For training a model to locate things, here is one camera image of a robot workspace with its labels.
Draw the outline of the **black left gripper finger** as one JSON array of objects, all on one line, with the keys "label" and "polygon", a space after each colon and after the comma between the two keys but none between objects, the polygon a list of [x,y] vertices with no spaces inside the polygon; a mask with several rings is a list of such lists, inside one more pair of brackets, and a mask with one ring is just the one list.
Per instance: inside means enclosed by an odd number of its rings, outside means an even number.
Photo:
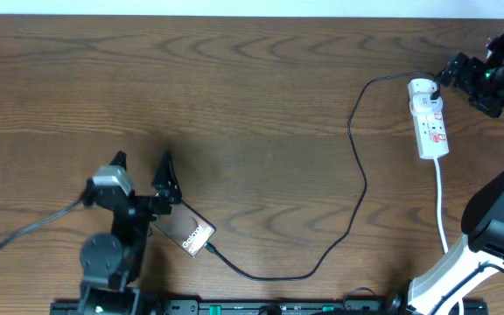
[{"label": "black left gripper finger", "polygon": [[161,157],[151,186],[157,191],[158,197],[165,198],[169,203],[182,202],[182,192],[174,171],[172,154],[168,150]]},{"label": "black left gripper finger", "polygon": [[120,167],[124,171],[126,171],[127,170],[127,154],[124,151],[119,150],[115,154],[115,156],[113,157],[113,159],[111,160],[109,165]]}]

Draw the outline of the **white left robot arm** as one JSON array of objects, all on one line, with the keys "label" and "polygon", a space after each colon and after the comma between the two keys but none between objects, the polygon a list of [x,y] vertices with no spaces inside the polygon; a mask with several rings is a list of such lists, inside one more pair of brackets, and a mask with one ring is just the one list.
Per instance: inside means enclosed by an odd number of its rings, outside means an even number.
[{"label": "white left robot arm", "polygon": [[151,223],[172,213],[182,192],[165,152],[151,186],[154,195],[138,195],[127,173],[127,154],[118,151],[113,160],[87,180],[81,194],[85,207],[98,206],[113,214],[108,233],[89,237],[80,250],[83,278],[78,314],[161,314],[158,297],[130,286],[140,275]]}]

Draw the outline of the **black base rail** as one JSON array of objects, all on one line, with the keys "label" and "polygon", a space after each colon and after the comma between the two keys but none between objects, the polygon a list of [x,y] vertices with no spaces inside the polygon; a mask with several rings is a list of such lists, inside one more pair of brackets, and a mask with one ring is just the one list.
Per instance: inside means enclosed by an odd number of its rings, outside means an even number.
[{"label": "black base rail", "polygon": [[[50,306],[49,314],[73,315],[77,312],[76,302],[55,302]],[[139,313],[134,314],[164,314],[164,315],[229,315],[229,314],[379,314],[384,311],[382,303],[371,299],[349,299],[345,306],[338,302],[198,302],[195,300],[162,300],[150,306],[145,306]],[[95,304],[88,314],[131,314],[119,311],[117,306],[112,308]],[[465,302],[464,314],[488,315],[489,310],[485,302]]]}]

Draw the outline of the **white power strip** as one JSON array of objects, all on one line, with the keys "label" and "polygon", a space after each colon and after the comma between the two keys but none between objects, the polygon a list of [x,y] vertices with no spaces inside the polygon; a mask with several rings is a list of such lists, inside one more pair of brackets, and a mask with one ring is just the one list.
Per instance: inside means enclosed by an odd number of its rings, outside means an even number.
[{"label": "white power strip", "polygon": [[421,159],[432,160],[449,153],[445,122],[442,111],[418,108],[409,105],[413,117],[418,155]]}]

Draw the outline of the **white USB wall charger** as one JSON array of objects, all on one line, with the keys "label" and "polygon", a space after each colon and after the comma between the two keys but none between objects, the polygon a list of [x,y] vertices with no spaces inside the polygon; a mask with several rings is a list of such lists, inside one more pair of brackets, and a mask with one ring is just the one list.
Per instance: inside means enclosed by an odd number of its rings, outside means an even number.
[{"label": "white USB wall charger", "polygon": [[409,111],[413,116],[429,116],[443,108],[440,86],[433,80],[414,79],[408,84]]}]

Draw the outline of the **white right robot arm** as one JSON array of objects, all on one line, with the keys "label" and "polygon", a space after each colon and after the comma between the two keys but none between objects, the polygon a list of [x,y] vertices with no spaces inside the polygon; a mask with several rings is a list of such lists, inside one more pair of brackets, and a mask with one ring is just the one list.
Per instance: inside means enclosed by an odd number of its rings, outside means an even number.
[{"label": "white right robot arm", "polygon": [[[459,52],[434,82],[409,84],[410,111],[420,138],[435,144],[445,140],[432,128],[439,119],[433,101],[441,87],[465,92],[471,106],[497,118],[504,109],[504,33],[489,41],[485,60]],[[447,314],[481,282],[497,272],[504,274],[504,171],[476,192],[461,219],[462,235],[426,273],[410,281],[398,300],[403,314]]]}]

